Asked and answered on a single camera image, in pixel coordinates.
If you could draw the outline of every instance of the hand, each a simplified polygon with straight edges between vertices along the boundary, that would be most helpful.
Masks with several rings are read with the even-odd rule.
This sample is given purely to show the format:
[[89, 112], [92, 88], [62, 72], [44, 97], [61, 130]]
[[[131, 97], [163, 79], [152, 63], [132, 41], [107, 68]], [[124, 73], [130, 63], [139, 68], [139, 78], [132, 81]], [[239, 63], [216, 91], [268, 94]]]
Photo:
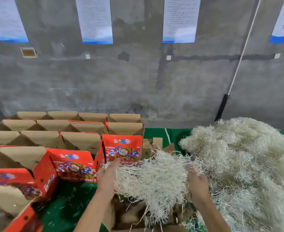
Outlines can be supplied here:
[[112, 200], [115, 194], [115, 180], [116, 180], [116, 168], [120, 163], [119, 159], [114, 160], [107, 169], [101, 168], [97, 173], [98, 189], [100, 194], [104, 194], [107, 200]]
[[208, 177], [204, 174], [198, 176], [192, 165], [187, 166], [187, 171], [192, 203], [199, 209], [209, 201], [212, 201], [209, 193]]

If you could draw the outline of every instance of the shredded packing material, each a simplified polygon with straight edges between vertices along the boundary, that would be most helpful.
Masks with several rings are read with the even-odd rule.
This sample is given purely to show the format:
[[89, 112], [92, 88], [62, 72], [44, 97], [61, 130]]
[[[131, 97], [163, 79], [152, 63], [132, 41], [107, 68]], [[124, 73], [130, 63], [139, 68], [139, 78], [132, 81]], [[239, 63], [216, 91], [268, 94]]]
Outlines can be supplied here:
[[[189, 156], [173, 156], [157, 150], [152, 158], [138, 164], [120, 164], [116, 170], [117, 192], [133, 198], [132, 203], [146, 203], [146, 225], [163, 225], [174, 205], [187, 202], [185, 166], [190, 162]], [[202, 171], [199, 162], [194, 162], [194, 166]]]
[[204, 164], [233, 232], [284, 232], [284, 136], [251, 118], [197, 127], [180, 146]]

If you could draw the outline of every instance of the concrete wall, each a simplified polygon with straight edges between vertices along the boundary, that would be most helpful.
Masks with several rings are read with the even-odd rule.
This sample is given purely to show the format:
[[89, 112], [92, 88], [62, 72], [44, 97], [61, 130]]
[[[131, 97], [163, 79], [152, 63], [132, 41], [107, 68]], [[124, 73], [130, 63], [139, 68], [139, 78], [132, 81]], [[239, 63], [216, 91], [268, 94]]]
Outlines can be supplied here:
[[[268, 43], [283, 1], [262, 0], [224, 118], [284, 130], [284, 45]], [[257, 0], [201, 0], [192, 44], [162, 44], [164, 0], [111, 0], [113, 45], [82, 43], [75, 0], [16, 3], [29, 43], [0, 42], [0, 112], [141, 113], [149, 127], [181, 128], [213, 123]]]

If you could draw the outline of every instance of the white rope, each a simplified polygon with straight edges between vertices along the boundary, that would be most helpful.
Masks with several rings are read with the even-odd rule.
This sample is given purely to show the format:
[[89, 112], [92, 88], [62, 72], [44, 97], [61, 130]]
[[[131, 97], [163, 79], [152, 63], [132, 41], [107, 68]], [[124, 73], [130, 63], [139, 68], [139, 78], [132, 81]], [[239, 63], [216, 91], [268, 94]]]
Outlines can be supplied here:
[[170, 141], [170, 137], [169, 137], [169, 134], [168, 134], [168, 131], [167, 131], [167, 129], [165, 128], [165, 132], [166, 132], [166, 134], [167, 134], [167, 137], [168, 137], [168, 141], [169, 141], [169, 145], [171, 144], [171, 141]]
[[236, 76], [237, 76], [237, 73], [238, 73], [238, 70], [239, 70], [239, 67], [240, 67], [240, 64], [241, 64], [241, 61], [242, 61], [244, 52], [245, 52], [245, 48], [246, 48], [247, 42], [249, 41], [249, 36], [251, 35], [251, 32], [252, 32], [252, 28], [253, 28], [253, 25], [254, 25], [254, 22], [255, 22], [255, 19], [256, 19], [256, 15], [257, 15], [257, 12], [258, 12], [258, 8], [259, 8], [259, 6], [260, 6], [260, 3], [261, 3], [261, 0], [258, 1], [257, 8], [256, 8], [256, 11], [255, 11], [253, 20], [252, 20], [252, 24], [251, 24], [251, 27], [250, 27], [250, 29], [249, 29], [249, 31], [248, 31], [247, 38], [246, 38], [246, 41], [245, 41], [245, 44], [244, 44], [244, 47], [243, 47], [243, 51], [242, 51], [240, 60], [239, 60], [239, 62], [238, 62], [238, 66], [237, 66], [236, 72], [235, 72], [235, 74], [234, 74], [234, 76], [233, 76], [233, 81], [231, 82], [230, 88], [229, 88], [228, 93], [227, 93], [228, 96], [230, 95], [231, 89], [232, 89], [232, 87], [233, 87], [233, 83], [235, 82], [235, 79], [236, 79]]

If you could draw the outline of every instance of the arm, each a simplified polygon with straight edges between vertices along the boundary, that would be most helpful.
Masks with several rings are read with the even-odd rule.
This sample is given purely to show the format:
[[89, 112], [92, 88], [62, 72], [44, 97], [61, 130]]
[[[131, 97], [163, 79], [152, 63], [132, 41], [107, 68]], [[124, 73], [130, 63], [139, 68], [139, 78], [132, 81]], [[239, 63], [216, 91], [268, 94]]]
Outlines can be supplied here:
[[188, 168], [189, 190], [192, 202], [199, 210], [206, 224], [208, 232], [231, 232], [209, 193], [208, 178], [206, 175], [197, 175], [194, 168]]
[[98, 171], [98, 189], [78, 221], [74, 232], [99, 232], [105, 211], [115, 194], [114, 180], [118, 164], [119, 160], [113, 161], [105, 171], [103, 168]]

